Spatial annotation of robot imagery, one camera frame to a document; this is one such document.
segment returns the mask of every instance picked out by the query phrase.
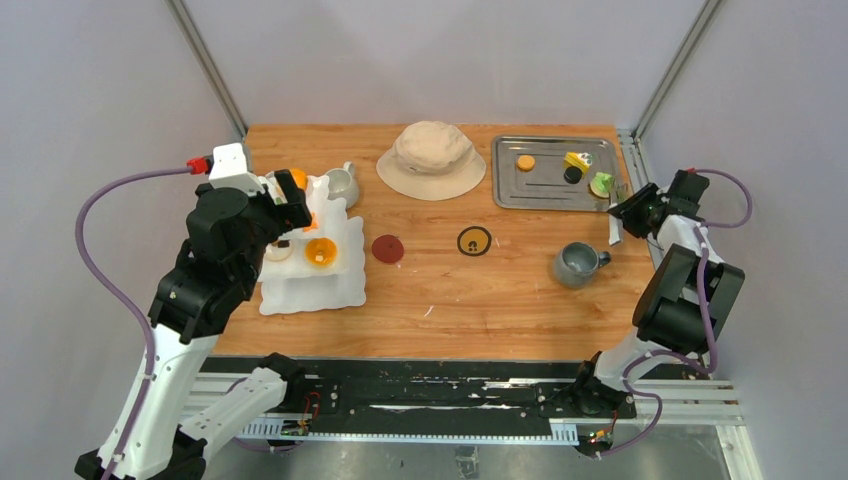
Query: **black and yellow coaster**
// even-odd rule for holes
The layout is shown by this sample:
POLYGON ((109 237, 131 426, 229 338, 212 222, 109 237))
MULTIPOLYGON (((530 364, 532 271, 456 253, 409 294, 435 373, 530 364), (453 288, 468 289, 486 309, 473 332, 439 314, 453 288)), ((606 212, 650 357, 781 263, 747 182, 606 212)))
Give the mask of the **black and yellow coaster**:
POLYGON ((463 255, 479 257, 492 246, 492 234, 483 227, 468 227, 456 237, 456 246, 463 255))

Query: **wooden table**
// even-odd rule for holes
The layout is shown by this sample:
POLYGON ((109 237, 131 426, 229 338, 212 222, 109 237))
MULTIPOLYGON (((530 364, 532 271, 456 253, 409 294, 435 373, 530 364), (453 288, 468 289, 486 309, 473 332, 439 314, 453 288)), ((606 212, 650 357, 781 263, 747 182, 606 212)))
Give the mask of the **wooden table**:
MULTIPOLYGON (((442 202, 408 198, 377 176, 377 159, 404 125, 257 125, 247 144, 257 174, 301 168, 320 175, 352 160, 361 197, 349 212, 365 221, 366 297, 362 307, 262 316, 260 293, 233 314, 215 353, 326 357, 579 360, 615 345, 653 268, 647 245, 626 237, 609 248, 606 214, 508 210, 492 198, 491 142, 499 134, 601 137, 608 126, 461 125, 488 162, 471 192, 442 202), (457 235, 486 227, 496 244, 486 255, 459 253, 457 235), (377 261, 371 242, 397 235, 400 268, 377 261), (568 290, 548 275, 566 244, 610 250, 612 263, 594 283, 568 290)), ((618 150, 621 171, 626 170, 618 150)))

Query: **white wall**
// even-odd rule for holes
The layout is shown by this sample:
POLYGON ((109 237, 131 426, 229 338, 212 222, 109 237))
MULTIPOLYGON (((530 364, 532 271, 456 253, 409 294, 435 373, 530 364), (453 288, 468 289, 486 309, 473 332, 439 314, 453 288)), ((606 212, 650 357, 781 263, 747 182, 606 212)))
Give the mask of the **white wall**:
POLYGON ((190 0, 249 124, 635 126, 703 0, 190 0))
MULTIPOLYGON (((2 2, 0 66, 0 478, 72 478, 114 424, 143 343, 77 257, 77 209, 110 180, 235 134, 161 1, 2 2)), ((90 215, 95 261, 143 311, 196 183, 136 184, 90 215)))
MULTIPOLYGON (((767 479, 845 478, 848 440, 848 3, 733 0, 719 12, 644 141, 664 180, 725 169, 755 211, 714 231, 746 283, 719 339, 767 479)), ((717 180, 708 218, 743 200, 717 180)))

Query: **red connector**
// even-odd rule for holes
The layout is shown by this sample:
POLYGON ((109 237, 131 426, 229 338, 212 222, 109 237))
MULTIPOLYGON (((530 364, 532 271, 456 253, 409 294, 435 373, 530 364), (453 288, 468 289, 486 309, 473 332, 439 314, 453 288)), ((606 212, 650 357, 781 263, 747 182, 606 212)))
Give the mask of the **red connector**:
POLYGON ((186 166, 191 167, 192 175, 200 175, 209 173, 210 162, 206 160, 206 157, 195 157, 186 162, 186 166))

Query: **gray baking tray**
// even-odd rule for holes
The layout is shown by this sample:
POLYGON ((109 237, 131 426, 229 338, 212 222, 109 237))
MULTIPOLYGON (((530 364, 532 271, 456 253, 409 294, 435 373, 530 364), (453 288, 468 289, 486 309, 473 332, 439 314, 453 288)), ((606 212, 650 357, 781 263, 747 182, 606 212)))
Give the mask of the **gray baking tray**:
POLYGON ((614 175, 621 183, 615 146, 603 138, 499 135, 492 140, 495 203, 504 208, 605 212, 609 200, 589 193, 596 172, 614 175), (563 178, 569 152, 590 153, 593 163, 580 182, 563 178), (536 167, 522 172, 515 166, 520 155, 532 155, 536 167))

